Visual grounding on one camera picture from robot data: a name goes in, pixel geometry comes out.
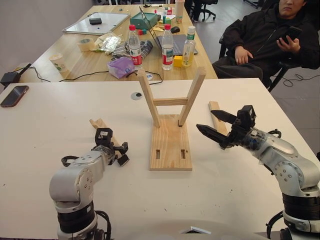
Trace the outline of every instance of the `striped cloth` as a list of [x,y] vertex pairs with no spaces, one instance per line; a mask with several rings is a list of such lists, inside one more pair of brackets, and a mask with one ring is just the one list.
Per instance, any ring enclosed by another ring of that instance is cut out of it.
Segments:
[[[154,47],[151,41],[140,41],[141,47],[141,57],[144,59]],[[115,50],[112,52],[112,60],[119,59],[121,57],[131,58],[130,57],[130,50],[129,50],[129,43],[126,41],[124,44],[120,44],[116,46]]]

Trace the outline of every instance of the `red bottle cap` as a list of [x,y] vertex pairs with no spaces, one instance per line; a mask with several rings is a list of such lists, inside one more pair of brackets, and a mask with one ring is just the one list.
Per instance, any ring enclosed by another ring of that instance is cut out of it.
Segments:
[[165,30],[170,30],[170,28],[171,28],[171,25],[170,25],[170,24],[165,24],[165,25],[164,25],[164,29],[165,29]]
[[130,31],[134,31],[134,30],[136,30],[136,26],[135,26],[135,25],[133,25],[133,24],[132,24],[132,25],[130,25],[130,26],[129,26],[129,30],[130,30]]

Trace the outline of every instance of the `man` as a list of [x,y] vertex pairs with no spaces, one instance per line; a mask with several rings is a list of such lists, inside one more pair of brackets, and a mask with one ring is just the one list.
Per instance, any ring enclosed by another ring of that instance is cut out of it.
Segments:
[[[280,0],[267,11],[254,12],[231,24],[223,34],[227,57],[212,64],[218,78],[259,78],[269,87],[270,76],[279,71],[281,60],[293,58],[303,68],[317,69],[318,33],[305,16],[306,3]],[[291,26],[302,30],[296,39],[285,36]]]
[[194,7],[193,7],[193,11],[192,11],[193,20],[198,21],[200,13],[201,13],[201,7],[202,7],[200,0],[185,0],[184,1],[184,8],[185,8],[186,12],[188,13],[188,15],[190,15],[190,11],[191,11],[191,7],[192,7],[193,2],[194,2]]

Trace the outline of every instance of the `black cable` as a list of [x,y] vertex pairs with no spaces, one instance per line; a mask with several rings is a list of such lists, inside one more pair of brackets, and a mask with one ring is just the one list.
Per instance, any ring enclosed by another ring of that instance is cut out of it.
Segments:
[[104,211],[99,210],[96,210],[95,213],[106,220],[107,227],[106,232],[104,233],[104,237],[106,240],[111,240],[111,223],[108,214]]
[[308,80],[314,79],[316,77],[319,77],[320,74],[315,75],[315,76],[310,77],[310,78],[304,78],[303,76],[301,76],[298,73],[296,73],[295,76],[297,77],[296,79],[287,79],[285,77],[282,77],[282,79],[284,79],[283,85],[285,85],[286,87],[293,87],[294,83],[292,81],[308,81]]
[[[158,75],[159,78],[161,79],[161,81],[149,83],[149,85],[161,84],[161,83],[164,81],[159,73],[155,73],[155,72],[152,72],[152,71],[146,71],[146,70],[145,70],[145,72],[150,73],[150,74]],[[135,74],[136,76],[138,75],[138,74],[137,74],[137,71],[133,71],[133,72],[131,72],[130,74],[128,74],[128,75],[126,76],[126,78],[128,78],[131,74]]]
[[47,79],[44,79],[44,78],[39,77],[39,73],[38,73],[37,69],[36,69],[34,66],[30,67],[30,69],[34,69],[34,70],[35,70],[36,77],[37,77],[38,79],[43,80],[43,81],[46,81],[46,82],[48,82],[48,83],[51,83],[51,81],[49,81],[49,80],[47,80]]
[[266,236],[268,239],[271,239],[270,238],[270,235],[271,235],[271,229],[273,227],[273,225],[276,223],[276,221],[278,221],[279,219],[283,218],[283,211],[277,213],[276,215],[274,215],[270,221],[268,223],[266,223]]
[[153,82],[153,83],[149,83],[149,85],[154,85],[154,84],[161,84],[164,80],[162,79],[161,75],[159,73],[155,73],[155,72],[152,72],[152,71],[146,71],[147,73],[150,73],[150,74],[155,74],[155,75],[158,75],[159,78],[161,79],[161,81],[157,81],[157,82]]
[[76,160],[78,158],[78,156],[64,156],[63,158],[61,158],[61,162],[64,167],[69,167],[70,162],[68,162],[68,160]]
[[84,74],[84,75],[81,75],[81,76],[78,76],[78,77],[72,78],[72,79],[71,79],[71,78],[63,79],[63,80],[60,80],[59,83],[60,83],[60,82],[63,82],[63,81],[74,81],[74,80],[77,80],[77,79],[82,78],[82,77],[84,77],[84,76],[88,76],[88,75],[92,75],[92,74],[100,74],[100,73],[108,73],[108,72],[109,72],[109,71],[96,71],[96,72]]
[[34,69],[34,70],[35,70],[35,73],[36,73],[36,77],[37,77],[38,79],[51,83],[51,81],[49,81],[49,80],[47,80],[47,79],[44,79],[44,78],[39,77],[39,73],[38,73],[37,69],[36,69],[34,66],[30,66],[30,67],[21,67],[21,68],[19,68],[19,69],[17,69],[17,70],[11,71],[10,73],[14,73],[14,72],[20,71],[20,70],[22,70],[22,69]]
[[278,138],[281,138],[281,132],[278,129],[269,131],[268,134],[274,135],[274,134],[278,134]]

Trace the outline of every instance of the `whiteboard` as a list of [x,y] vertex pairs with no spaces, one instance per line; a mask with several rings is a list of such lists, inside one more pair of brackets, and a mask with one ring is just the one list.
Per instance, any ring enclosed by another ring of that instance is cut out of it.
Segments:
[[[67,28],[63,29],[64,33],[104,35],[113,31],[118,25],[130,17],[128,13],[108,13],[94,12],[85,19],[80,20]],[[101,18],[102,23],[91,25],[89,19]]]

